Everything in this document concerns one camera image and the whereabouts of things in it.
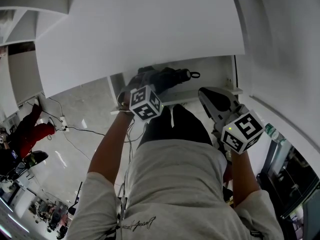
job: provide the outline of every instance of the electrical outlet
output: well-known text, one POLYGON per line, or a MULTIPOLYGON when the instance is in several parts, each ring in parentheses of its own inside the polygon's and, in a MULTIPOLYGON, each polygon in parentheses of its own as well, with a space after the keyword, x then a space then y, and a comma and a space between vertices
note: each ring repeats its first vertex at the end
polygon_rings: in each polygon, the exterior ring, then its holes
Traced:
POLYGON ((62 121, 62 127, 60 128, 60 130, 65 130, 65 132, 69 132, 69 128, 66 128, 68 127, 66 118, 64 116, 61 116, 60 120, 62 121))

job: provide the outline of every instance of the tiled floor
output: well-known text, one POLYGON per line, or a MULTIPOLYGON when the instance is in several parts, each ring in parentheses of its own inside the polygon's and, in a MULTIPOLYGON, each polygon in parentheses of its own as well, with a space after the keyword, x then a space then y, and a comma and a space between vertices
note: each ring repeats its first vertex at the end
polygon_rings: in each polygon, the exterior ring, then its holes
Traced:
MULTIPOLYGON (((61 103, 67 124, 79 129, 83 129, 82 121, 84 120, 87 130, 105 134, 116 117, 110 114, 110 111, 114 108, 114 103, 106 78, 75 87, 52 98, 61 103)), ((56 117, 61 116, 61 108, 57 102, 45 99, 43 95, 40 96, 40 102, 44 111, 56 117)), ((212 131, 213 122, 207 117, 200 102, 188 103, 185 107, 202 121, 209 133, 212 131)), ((22 119, 26 116, 31 109, 32 106, 26 103, 18 112, 19 118, 22 119)), ((45 123, 48 117, 49 115, 46 113, 42 113, 40 116, 45 123)), ((61 123, 55 118, 53 120, 57 128, 61 127, 61 123)), ((137 139, 143 132, 143 128, 144 123, 136 119, 130 135, 131 139, 137 139)), ((49 158, 45 160, 45 163, 42 162, 32 168, 36 184, 46 192, 46 196, 52 194, 67 204, 69 202, 73 203, 76 198, 76 191, 78 191, 81 181, 86 178, 90 160, 103 136, 70 129, 69 132, 57 131, 51 137, 51 140, 44 138, 38 141, 33 148, 34 151, 42 150, 49 154, 49 158)), ((133 151, 136 150, 139 141, 132 143, 133 151)), ((116 193, 124 181, 128 163, 129 144, 125 143, 120 170, 116 179, 116 193)))

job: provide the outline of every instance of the water bottle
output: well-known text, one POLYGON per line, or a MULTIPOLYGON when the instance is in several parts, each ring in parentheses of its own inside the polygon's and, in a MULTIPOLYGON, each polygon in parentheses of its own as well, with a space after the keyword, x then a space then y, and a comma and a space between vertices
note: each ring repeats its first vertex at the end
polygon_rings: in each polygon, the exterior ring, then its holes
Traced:
POLYGON ((274 142, 279 143, 280 145, 283 145, 286 141, 286 138, 271 123, 268 123, 265 126, 264 131, 274 142))

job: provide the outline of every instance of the black cable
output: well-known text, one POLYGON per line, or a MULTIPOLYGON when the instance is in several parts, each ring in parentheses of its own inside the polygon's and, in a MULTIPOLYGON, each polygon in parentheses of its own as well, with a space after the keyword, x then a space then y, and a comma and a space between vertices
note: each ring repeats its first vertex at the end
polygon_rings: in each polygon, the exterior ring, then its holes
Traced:
POLYGON ((42 112, 44 112, 44 113, 46 113, 46 114, 48 114, 48 115, 50 115, 50 116, 52 116, 52 117, 54 117, 55 119, 57 119, 60 123, 62 123, 63 121, 61 121, 60 120, 60 118, 58 118, 58 117, 56 117, 56 116, 54 116, 53 114, 50 114, 50 113, 48 113, 48 112, 46 112, 46 111, 44 111, 44 110, 42 110, 42 112))
POLYGON ((144 135, 145 131, 146 131, 146 126, 147 126, 147 123, 144 124, 144 127, 143 127, 143 132, 141 133, 141 135, 134 139, 134 140, 131 140, 131 142, 136 142, 137 140, 139 140, 141 138, 142 135, 144 135))
POLYGON ((94 131, 94 130, 84 130, 84 129, 78 129, 78 128, 76 128, 76 127, 73 127, 73 126, 68 126, 68 127, 66 127, 66 128, 72 128, 72 129, 75 129, 75 130, 77 130, 77 131, 82 131, 82 132, 89 132, 89 133, 94 133, 94 134, 98 134, 98 135, 102 135, 102 136, 105 136, 105 134, 102 134, 102 133, 96 132, 96 131, 94 131))
POLYGON ((70 142, 71 145, 72 145, 76 150, 80 151, 86 158, 89 159, 89 161, 91 161, 91 159, 90 159, 89 157, 87 157, 87 155, 86 155, 85 153, 83 153, 83 152, 82 152, 79 148, 77 148, 70 140, 68 140, 68 138, 67 138, 67 136, 65 135, 64 132, 63 132, 63 135, 64 135, 65 139, 66 139, 68 142, 70 142))
POLYGON ((50 197, 50 196, 48 196, 46 193, 50 194, 51 196, 53 196, 53 197, 55 197, 56 199, 58 199, 58 200, 60 200, 60 201, 61 201, 61 199, 60 199, 60 198, 58 198, 58 197, 56 197, 55 195, 53 195, 53 194, 51 194, 51 193, 49 193, 49 192, 44 191, 44 189, 43 189, 43 188, 42 188, 42 186, 40 185, 39 180, 37 179, 37 177, 36 177, 36 175, 35 175, 35 174, 33 174, 33 177, 34 177, 34 179, 36 180, 36 182, 37 182, 37 184, 38 184, 39 188, 42 190, 42 192, 44 193, 44 195, 46 195, 46 197, 49 199, 49 201, 50 201, 52 204, 53 204, 53 202, 50 200, 50 199, 51 199, 51 197, 50 197))
POLYGON ((61 103, 60 103, 59 101, 57 101, 57 100, 53 99, 53 98, 50 98, 50 97, 49 97, 48 99, 49 99, 49 100, 52 100, 52 101, 54 101, 54 102, 56 102, 56 103, 58 103, 58 104, 60 105, 60 109, 61 109, 61 116, 63 117, 63 116, 64 116, 64 114, 63 114, 63 112, 62 112, 62 106, 61 106, 61 103))
POLYGON ((128 133, 128 135, 129 135, 129 139, 128 139, 128 140, 130 141, 130 150, 129 150, 130 162, 131 162, 131 159, 132 159, 133 156, 134 156, 134 151, 133 151, 133 148, 132 148, 132 141, 131 141, 131 137, 130 137, 131 131, 132 131, 132 129, 134 128, 134 124, 135 124, 135 119, 133 119, 132 126, 130 127, 130 131, 129 131, 129 133, 128 133))
MULTIPOLYGON (((147 123, 144 124, 144 127, 143 127, 143 132, 141 133, 141 135, 134 139, 134 140, 131 140, 131 142, 136 142, 137 140, 139 140, 141 138, 142 135, 144 135, 145 131, 146 131, 146 126, 147 126, 147 123)), ((68 126, 67 128, 72 128, 72 129, 75 129, 77 131, 81 131, 81 132, 88 132, 88 133, 94 133, 94 134, 97 134, 97 135, 102 135, 102 136, 106 136, 105 134, 102 134, 102 133, 99 133, 99 132, 96 132, 94 130, 85 130, 85 129, 78 129, 74 126, 68 126)), ((63 131, 65 132, 66 130, 64 129, 57 129, 57 131, 63 131)))
POLYGON ((29 170, 29 168, 28 169, 25 169, 25 170, 21 170, 19 173, 18 173, 18 176, 20 177, 20 176, 22 176, 25 172, 27 172, 29 170))

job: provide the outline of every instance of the person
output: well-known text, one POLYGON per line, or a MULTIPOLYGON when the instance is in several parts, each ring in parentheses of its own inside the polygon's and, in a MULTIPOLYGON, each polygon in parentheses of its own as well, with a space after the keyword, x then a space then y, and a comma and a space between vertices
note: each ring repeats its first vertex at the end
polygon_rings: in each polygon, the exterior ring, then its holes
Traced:
POLYGON ((66 233, 68 232, 68 227, 62 225, 58 231, 58 234, 56 236, 56 239, 61 240, 66 236, 66 233))
POLYGON ((15 132, 9 136, 8 141, 7 134, 2 134, 6 150, 14 150, 21 159, 24 159, 37 141, 56 133, 52 118, 49 118, 48 123, 40 123, 35 126, 41 112, 42 106, 38 98, 35 98, 32 112, 23 118, 15 132))
POLYGON ((128 107, 121 110, 92 158, 68 240, 284 238, 247 152, 232 153, 234 208, 224 202, 226 159, 182 105, 172 115, 164 107, 147 125, 125 175, 126 210, 118 221, 114 185, 133 119, 128 107))

